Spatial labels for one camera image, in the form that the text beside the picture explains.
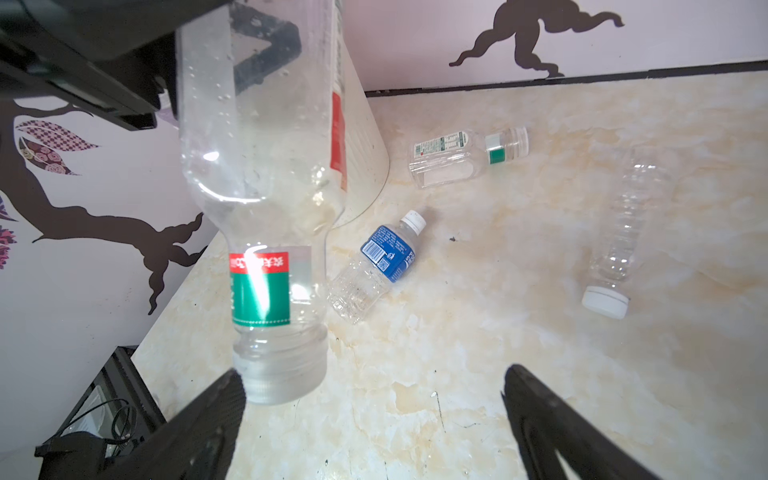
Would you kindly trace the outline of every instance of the barcode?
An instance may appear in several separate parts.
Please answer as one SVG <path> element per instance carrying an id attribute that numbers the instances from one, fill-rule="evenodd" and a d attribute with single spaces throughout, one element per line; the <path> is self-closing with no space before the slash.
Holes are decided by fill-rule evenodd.
<path id="1" fill-rule="evenodd" d="M 363 254 L 365 254 L 366 257 L 371 259 L 372 262 L 378 263 L 379 260 L 384 257 L 384 249 L 376 245 L 376 243 L 373 242 L 373 240 L 370 240 L 363 248 L 362 248 Z"/>

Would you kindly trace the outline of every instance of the plastic bottle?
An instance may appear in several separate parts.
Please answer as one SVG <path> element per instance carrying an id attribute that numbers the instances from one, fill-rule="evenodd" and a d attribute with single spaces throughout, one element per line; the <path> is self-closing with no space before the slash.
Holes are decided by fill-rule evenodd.
<path id="1" fill-rule="evenodd" d="M 485 136 L 463 130 L 414 145 L 409 169 L 416 185 L 427 188 L 469 180 L 481 174 L 487 164 L 526 155 L 525 127 Z"/>
<path id="2" fill-rule="evenodd" d="M 346 186 L 340 19 L 338 0 L 238 1 L 177 36 L 184 176 L 227 239 L 233 363 L 259 404 L 326 374 L 325 241 Z"/>
<path id="3" fill-rule="evenodd" d="M 622 284 L 639 266 L 638 246 L 658 227 L 654 220 L 669 204 L 677 169 L 676 159 L 658 149 L 634 148 L 624 156 L 627 163 L 592 250 L 590 278 L 581 299 L 588 309 L 615 319 L 627 314 L 629 296 Z"/>
<path id="4" fill-rule="evenodd" d="M 335 278 L 328 300 L 343 319 L 359 322 L 413 264 L 426 221 L 414 210 L 395 225 L 382 225 Z"/>

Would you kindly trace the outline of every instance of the white bucket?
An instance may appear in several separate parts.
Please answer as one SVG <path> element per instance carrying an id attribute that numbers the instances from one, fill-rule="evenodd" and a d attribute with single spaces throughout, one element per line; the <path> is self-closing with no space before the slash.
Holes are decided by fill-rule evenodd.
<path id="1" fill-rule="evenodd" d="M 343 46 L 346 123 L 346 209 L 336 227 L 357 218 L 373 204 L 389 175 L 389 154 L 376 126 L 352 59 Z"/>

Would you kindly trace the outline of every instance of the brown tree branch decal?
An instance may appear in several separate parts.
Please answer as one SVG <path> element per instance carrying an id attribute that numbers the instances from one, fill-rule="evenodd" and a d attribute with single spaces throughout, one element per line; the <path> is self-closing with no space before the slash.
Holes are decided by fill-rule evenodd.
<path id="1" fill-rule="evenodd" d="M 600 12 L 589 15 L 581 12 L 576 2 L 571 0 L 507 0 L 496 11 L 493 28 L 478 35 L 475 46 L 471 50 L 463 51 L 456 61 L 449 65 L 458 67 L 467 58 L 481 57 L 491 45 L 514 35 L 515 63 L 522 68 L 546 71 L 549 73 L 548 78 L 563 77 L 556 64 L 542 62 L 533 52 L 541 34 L 539 19 L 544 22 L 544 30 L 549 33 L 567 30 L 581 33 L 609 20 L 617 27 L 624 26 L 618 14 Z"/>
<path id="2" fill-rule="evenodd" d="M 18 214 L 25 218 L 42 235 L 39 240 L 63 240 L 70 238 L 95 238 L 107 242 L 125 243 L 135 247 L 144 257 L 144 266 L 151 271 L 149 286 L 152 295 L 149 299 L 151 315 L 157 308 L 157 297 L 165 288 L 163 275 L 169 262 L 181 266 L 192 266 L 203 254 L 189 254 L 184 248 L 175 245 L 185 243 L 192 233 L 200 228 L 203 214 L 186 224 L 155 230 L 149 223 L 136 218 L 113 217 L 110 215 L 94 216 L 79 206 L 54 207 L 43 191 L 38 178 L 29 170 L 27 162 L 47 172 L 71 173 L 61 158 L 53 150 L 76 151 L 97 147 L 82 140 L 77 135 L 50 121 L 27 121 L 20 124 L 24 131 L 41 144 L 30 140 L 19 142 L 19 150 L 14 143 L 14 119 L 19 115 L 34 118 L 53 117 L 72 111 L 83 111 L 74 105 L 45 111 L 24 108 L 13 101 L 0 103 L 0 192 L 13 205 Z M 0 200 L 0 218 L 8 217 Z M 8 245 L 15 243 L 13 232 L 0 227 L 0 268 L 8 259 Z"/>

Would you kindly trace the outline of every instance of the marble patterned surface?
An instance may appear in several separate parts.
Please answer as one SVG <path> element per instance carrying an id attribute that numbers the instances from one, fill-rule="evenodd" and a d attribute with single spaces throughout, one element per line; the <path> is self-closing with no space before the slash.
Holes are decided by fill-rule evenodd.
<path id="1" fill-rule="evenodd" d="M 392 168 L 329 235 L 329 275 L 379 224 L 429 222 L 412 269 L 364 323 L 333 313 L 325 382 L 248 405 L 229 480 L 526 478 L 499 397 L 527 366 L 666 479 L 768 471 L 768 72 L 370 101 Z M 417 190 L 413 143 L 526 125 L 531 155 Z M 580 304 L 613 146 L 683 152 L 626 319 Z M 166 417 L 231 366 L 217 237 L 134 355 Z"/>

